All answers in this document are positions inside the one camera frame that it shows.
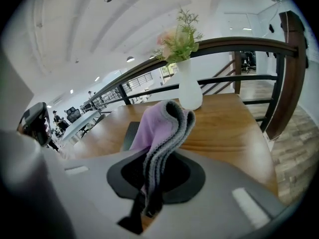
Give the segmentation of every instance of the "folded cloth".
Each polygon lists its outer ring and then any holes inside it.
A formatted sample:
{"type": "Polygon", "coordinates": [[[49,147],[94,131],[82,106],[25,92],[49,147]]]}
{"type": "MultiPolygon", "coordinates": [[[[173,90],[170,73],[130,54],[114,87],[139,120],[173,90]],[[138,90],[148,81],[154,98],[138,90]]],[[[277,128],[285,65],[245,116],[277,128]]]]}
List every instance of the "folded cloth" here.
{"type": "Polygon", "coordinates": [[[161,203],[160,178],[169,155],[186,140],[195,125],[195,113],[182,110],[173,100],[165,100],[145,110],[130,149],[149,147],[143,174],[146,196],[144,212],[157,211],[161,203]]]}

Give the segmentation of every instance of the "desk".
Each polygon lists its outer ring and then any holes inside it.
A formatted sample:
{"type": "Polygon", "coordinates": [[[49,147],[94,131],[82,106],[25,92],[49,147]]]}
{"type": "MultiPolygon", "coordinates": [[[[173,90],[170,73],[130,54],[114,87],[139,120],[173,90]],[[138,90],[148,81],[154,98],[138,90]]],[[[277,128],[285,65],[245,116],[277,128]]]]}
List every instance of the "desk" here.
{"type": "MultiPolygon", "coordinates": [[[[76,157],[120,151],[130,122],[141,121],[145,109],[155,103],[118,107],[74,145],[76,157]]],[[[267,143],[258,124],[236,94],[203,96],[203,104],[195,114],[195,127],[182,149],[231,163],[278,194],[267,143]]]]}
{"type": "Polygon", "coordinates": [[[65,131],[62,141],[66,142],[73,137],[82,127],[99,114],[99,111],[88,111],[72,123],[65,131]]]}

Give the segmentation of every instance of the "ceiling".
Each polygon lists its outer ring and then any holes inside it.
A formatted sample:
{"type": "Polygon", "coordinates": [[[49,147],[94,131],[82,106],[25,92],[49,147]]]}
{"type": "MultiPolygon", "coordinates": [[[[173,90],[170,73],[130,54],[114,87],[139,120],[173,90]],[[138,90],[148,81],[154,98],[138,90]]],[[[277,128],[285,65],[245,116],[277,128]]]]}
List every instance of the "ceiling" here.
{"type": "Polygon", "coordinates": [[[25,0],[7,25],[1,44],[35,94],[50,103],[70,97],[111,71],[149,58],[156,37],[175,25],[181,6],[209,19],[223,12],[259,13],[271,0],[25,0]],[[126,58],[134,56],[134,62],[126,58]]]}

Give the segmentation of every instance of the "ceiling lamp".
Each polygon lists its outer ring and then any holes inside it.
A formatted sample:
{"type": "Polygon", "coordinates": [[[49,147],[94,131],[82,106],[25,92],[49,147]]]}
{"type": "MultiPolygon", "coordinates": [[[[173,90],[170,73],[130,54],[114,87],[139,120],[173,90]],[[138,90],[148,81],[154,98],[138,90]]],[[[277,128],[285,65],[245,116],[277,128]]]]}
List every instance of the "ceiling lamp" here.
{"type": "Polygon", "coordinates": [[[134,60],[135,60],[135,58],[130,56],[130,57],[127,58],[126,62],[132,62],[134,60]]]}

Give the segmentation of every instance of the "vase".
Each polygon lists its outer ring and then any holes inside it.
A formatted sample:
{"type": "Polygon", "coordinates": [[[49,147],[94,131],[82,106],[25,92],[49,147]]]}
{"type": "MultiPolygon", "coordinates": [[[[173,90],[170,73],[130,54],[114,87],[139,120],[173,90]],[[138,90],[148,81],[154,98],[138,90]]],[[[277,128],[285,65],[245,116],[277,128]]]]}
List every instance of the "vase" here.
{"type": "Polygon", "coordinates": [[[176,63],[180,74],[178,99],[184,109],[196,110],[203,103],[201,88],[193,76],[190,59],[176,63]]]}

